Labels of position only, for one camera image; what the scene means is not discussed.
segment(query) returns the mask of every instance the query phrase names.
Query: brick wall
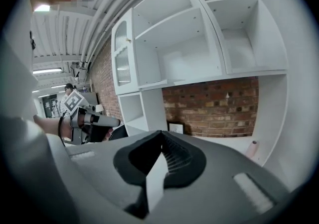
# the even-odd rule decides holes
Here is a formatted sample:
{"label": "brick wall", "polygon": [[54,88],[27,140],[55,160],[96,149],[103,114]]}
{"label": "brick wall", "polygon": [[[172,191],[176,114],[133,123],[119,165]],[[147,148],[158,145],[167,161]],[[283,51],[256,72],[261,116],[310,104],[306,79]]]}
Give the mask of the brick wall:
{"label": "brick wall", "polygon": [[238,78],[164,88],[166,118],[185,123],[187,134],[250,136],[258,107],[258,79]]}
{"label": "brick wall", "polygon": [[111,39],[103,47],[90,69],[90,79],[98,95],[100,104],[104,107],[105,114],[123,121],[118,97],[115,95],[112,61]]}
{"label": "brick wall", "polygon": [[[110,41],[95,60],[90,78],[105,113],[123,120],[114,91]],[[237,137],[253,132],[258,105],[255,77],[176,86],[162,91],[167,120],[184,122],[187,134]]]}

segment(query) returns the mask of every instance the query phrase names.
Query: black cable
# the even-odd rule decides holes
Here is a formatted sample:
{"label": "black cable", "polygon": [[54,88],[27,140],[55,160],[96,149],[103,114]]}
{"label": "black cable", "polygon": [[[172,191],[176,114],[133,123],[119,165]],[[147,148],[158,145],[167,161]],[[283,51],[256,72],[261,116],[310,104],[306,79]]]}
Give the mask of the black cable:
{"label": "black cable", "polygon": [[64,144],[64,141],[63,141],[63,139],[62,139],[61,131],[60,131],[60,130],[61,130],[61,124],[62,124],[62,121],[63,121],[63,118],[64,118],[66,112],[67,112],[67,111],[65,111],[65,112],[62,114],[62,116],[60,117],[59,125],[58,125],[58,135],[59,135],[59,138],[61,139],[61,142],[63,143],[64,147],[65,147],[65,144]]}

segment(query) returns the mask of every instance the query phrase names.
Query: white ceiling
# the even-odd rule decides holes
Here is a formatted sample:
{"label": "white ceiling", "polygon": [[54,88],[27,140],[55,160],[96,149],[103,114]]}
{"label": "white ceiling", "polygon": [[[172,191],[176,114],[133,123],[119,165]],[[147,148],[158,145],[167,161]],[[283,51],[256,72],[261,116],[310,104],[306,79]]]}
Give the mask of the white ceiling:
{"label": "white ceiling", "polygon": [[36,44],[33,70],[63,70],[35,75],[39,81],[37,90],[40,91],[34,93],[34,96],[59,92],[64,88],[51,87],[66,83],[76,84],[78,87],[89,86],[85,73],[78,81],[73,78],[70,69],[72,62],[80,62],[81,55],[84,54],[85,59],[88,53],[93,55],[91,61],[94,62],[96,54],[110,36],[112,26],[139,1],[89,0],[52,6],[50,11],[34,12],[31,20],[31,31]]}

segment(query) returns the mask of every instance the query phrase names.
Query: picture frame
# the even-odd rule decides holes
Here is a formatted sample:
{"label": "picture frame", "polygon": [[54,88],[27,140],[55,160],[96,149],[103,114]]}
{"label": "picture frame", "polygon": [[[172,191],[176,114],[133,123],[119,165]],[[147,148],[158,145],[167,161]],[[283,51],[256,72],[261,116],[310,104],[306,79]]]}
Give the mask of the picture frame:
{"label": "picture frame", "polygon": [[185,134],[185,123],[168,121],[167,128],[170,132]]}

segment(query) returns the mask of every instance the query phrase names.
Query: fluorescent light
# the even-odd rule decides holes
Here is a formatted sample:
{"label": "fluorescent light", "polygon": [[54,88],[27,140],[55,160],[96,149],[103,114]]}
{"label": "fluorescent light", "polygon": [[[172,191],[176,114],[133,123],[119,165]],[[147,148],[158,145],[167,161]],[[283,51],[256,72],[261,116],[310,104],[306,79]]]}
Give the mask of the fluorescent light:
{"label": "fluorescent light", "polygon": [[52,73],[52,72],[61,72],[61,68],[49,68],[49,69],[43,69],[43,70],[35,70],[33,71],[33,74],[43,74],[43,73]]}
{"label": "fluorescent light", "polygon": [[34,11],[50,11],[50,6],[43,4],[40,5],[37,9],[35,9]]}
{"label": "fluorescent light", "polygon": [[66,85],[59,85],[59,86],[52,86],[51,88],[60,88],[60,87],[65,87]]}

